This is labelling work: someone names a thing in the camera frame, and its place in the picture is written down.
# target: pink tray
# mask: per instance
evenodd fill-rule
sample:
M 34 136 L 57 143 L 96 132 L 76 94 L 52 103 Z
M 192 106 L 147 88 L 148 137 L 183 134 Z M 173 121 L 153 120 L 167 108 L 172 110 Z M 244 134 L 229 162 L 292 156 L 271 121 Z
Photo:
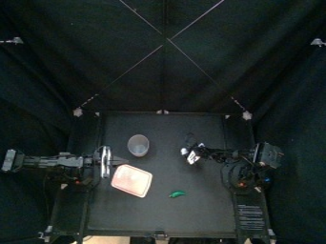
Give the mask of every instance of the pink tray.
M 145 197 L 151 179 L 151 173 L 129 165 L 120 165 L 116 169 L 110 185 L 129 194 Z

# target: black curtain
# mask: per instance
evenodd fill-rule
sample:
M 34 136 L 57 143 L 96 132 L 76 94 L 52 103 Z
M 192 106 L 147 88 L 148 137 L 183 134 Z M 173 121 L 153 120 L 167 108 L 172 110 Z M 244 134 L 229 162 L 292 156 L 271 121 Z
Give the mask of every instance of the black curtain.
M 161 34 L 120 1 L 1 1 L 0 39 L 25 43 L 0 46 L 1 156 L 64 151 L 72 109 L 97 93 L 94 112 L 241 112 L 233 96 L 256 140 L 284 151 L 267 193 L 276 236 L 323 243 L 326 48 L 310 43 L 326 39 L 326 2 L 225 0 L 175 39 L 216 1 L 124 2 Z M 45 224 L 42 175 L 28 175 L 0 175 L 0 241 Z
M 0 15 L 1 40 L 18 36 Z M 54 155 L 68 144 L 69 115 L 60 89 L 25 46 L 0 46 L 0 166 L 6 149 Z M 45 174 L 0 174 L 0 242 L 37 243 L 48 224 L 53 189 Z
M 256 121 L 257 141 L 279 145 L 283 166 L 267 194 L 272 228 L 282 243 L 326 240 L 326 49 L 298 53 Z

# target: black fabric backdrop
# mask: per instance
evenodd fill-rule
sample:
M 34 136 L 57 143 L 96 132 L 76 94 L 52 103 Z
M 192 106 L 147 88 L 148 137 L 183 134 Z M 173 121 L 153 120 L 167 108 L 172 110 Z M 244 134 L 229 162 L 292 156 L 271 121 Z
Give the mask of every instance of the black fabric backdrop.
M 326 49 L 310 45 L 326 38 L 324 10 L 322 0 L 1 1 L 0 40 L 24 41 L 0 45 L 1 155 L 62 151 L 72 110 L 96 94 L 84 110 L 241 112 L 232 96 L 256 140 L 286 154 L 268 193 L 276 236 L 326 242 Z M 0 185 L 2 223 L 17 207 Z M 30 195 L 38 212 L 1 225 L 0 239 L 44 225 Z

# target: green object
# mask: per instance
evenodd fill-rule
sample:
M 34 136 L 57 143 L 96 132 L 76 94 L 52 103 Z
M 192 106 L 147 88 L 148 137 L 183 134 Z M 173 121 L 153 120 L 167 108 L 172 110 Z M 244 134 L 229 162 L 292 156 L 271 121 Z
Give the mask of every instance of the green object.
M 179 197 L 179 196 L 181 196 L 181 195 L 185 195 L 185 192 L 184 192 L 184 191 L 175 191 L 175 192 L 172 192 L 172 193 L 169 194 L 168 197 L 171 197 L 171 198 L 176 198 L 176 197 Z

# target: black table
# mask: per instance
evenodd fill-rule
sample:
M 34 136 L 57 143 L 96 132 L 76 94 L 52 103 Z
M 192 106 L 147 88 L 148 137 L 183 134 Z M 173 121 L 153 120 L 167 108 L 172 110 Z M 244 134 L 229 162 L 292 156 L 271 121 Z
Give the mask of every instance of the black table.
M 200 161 L 191 166 L 179 151 L 189 132 L 208 148 L 251 149 L 249 122 L 240 115 L 184 113 L 108 113 L 100 123 L 97 120 L 85 115 L 77 121 L 69 151 L 92 153 L 96 144 L 108 145 L 114 156 L 152 173 L 152 181 L 147 196 L 139 198 L 112 188 L 110 171 L 89 198 L 85 234 L 236 238 L 236 214 L 231 192 L 221 183 L 221 165 Z M 127 150 L 127 140 L 137 133 L 149 140 L 149 152 L 141 158 Z M 176 190 L 185 191 L 185 195 L 169 198 Z M 66 220 L 57 223 L 60 229 L 69 228 Z

